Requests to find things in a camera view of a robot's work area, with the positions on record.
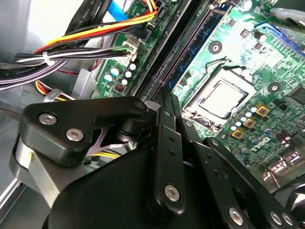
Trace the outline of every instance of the chip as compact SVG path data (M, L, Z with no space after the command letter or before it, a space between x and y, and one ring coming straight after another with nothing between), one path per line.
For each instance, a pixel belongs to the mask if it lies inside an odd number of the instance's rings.
M230 23L229 23L229 26L230 26L230 27L233 27L235 24L236 24L236 21L231 20Z
M261 103L258 103L256 105L256 108L257 108L256 113L259 114L262 117L265 117L270 112L270 110L267 107L265 107L265 105L263 105Z
M248 118L248 119L243 123L243 125L245 125L245 126L248 127L248 128L254 127L255 124L256 124L256 121L254 121L252 118Z
M240 35L242 38L247 38L250 35L250 31L244 29Z
M268 122L268 120L269 120L269 118L267 118L267 117L262 118L262 121L264 121L264 122Z
M299 105L305 105L305 88L299 86L295 88L290 94L289 97L297 102Z
M232 137L236 138L236 139L241 139L244 136L244 132L237 129L232 133Z
M255 48L257 49L257 50L260 50L261 48L262 48L262 44L260 44L260 43L258 43L256 46L255 46Z

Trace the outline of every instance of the black bracket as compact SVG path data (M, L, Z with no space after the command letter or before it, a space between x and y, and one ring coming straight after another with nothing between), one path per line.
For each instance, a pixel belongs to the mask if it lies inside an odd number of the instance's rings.
M78 100L64 103L32 104L22 113L19 134L23 143L63 166L83 162L95 129L108 130L126 118L140 119L148 112L146 105L135 97ZM40 121L40 115L51 114L52 125ZM83 138L71 141L71 129L80 130Z

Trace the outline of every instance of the gold component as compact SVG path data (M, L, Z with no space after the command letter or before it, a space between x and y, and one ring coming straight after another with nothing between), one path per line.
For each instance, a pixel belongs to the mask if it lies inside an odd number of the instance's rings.
M262 117L265 117L270 112L270 110L264 104L261 103L258 103L256 105L256 108L257 108L256 113Z
M232 133L232 136L236 139L241 139L244 136L244 132L240 129L237 129Z
M254 127L255 124L256 124L256 121L254 121L252 118L248 118L248 119L243 123L244 126L250 128L250 129L251 129L252 127Z

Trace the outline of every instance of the yellow wire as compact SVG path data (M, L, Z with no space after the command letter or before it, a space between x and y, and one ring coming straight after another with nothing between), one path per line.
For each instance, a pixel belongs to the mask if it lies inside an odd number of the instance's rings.
M47 93L45 93L45 92L43 92L41 89L40 89L40 87L39 87L39 85L38 85L38 82L36 81L35 82L35 84L36 84L36 88L37 88L37 90L41 93L41 94L43 94L43 95L47 95ZM60 98L60 97L57 97L56 98L57 100L60 100L60 101L67 101L66 99L62 99L62 98Z
M91 156L104 156L104 157L109 157L112 159L117 159L118 157L120 157L119 155L111 154L111 153L107 153L107 152L99 152L96 154L92 154Z
M151 19L153 19L155 14L156 14L156 12L153 12L149 15L140 16L140 17L136 18L137 20L130 19L130 20L127 20L127 21L122 21L122 22L116 23L114 25L106 25L104 27L99 27L99 28L96 28L96 29L92 29L92 30L88 30L88 31L84 31L84 32L79 32L79 33L64 36L64 37L59 37L57 39L54 39L54 40L50 41L49 43L47 43L47 45L51 45L51 44L54 44L54 43L57 43L57 42L73 39L73 38L80 37L80 36L86 36L86 35L89 35L91 33L100 32L100 31L104 31L104 30L108 30L108 29L114 29L114 28L117 28L117 27L141 24L141 23L144 23L144 22L147 22L147 21L150 21Z

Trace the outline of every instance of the connector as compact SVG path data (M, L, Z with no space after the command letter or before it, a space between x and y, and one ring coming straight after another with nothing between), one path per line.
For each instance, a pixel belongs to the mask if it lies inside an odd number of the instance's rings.
M130 50L127 50L128 54L126 57L117 58L116 61L125 67L128 67L130 62L134 62L138 55L138 47L140 41L132 36L128 36L128 39L123 42L122 45L127 45L130 47Z

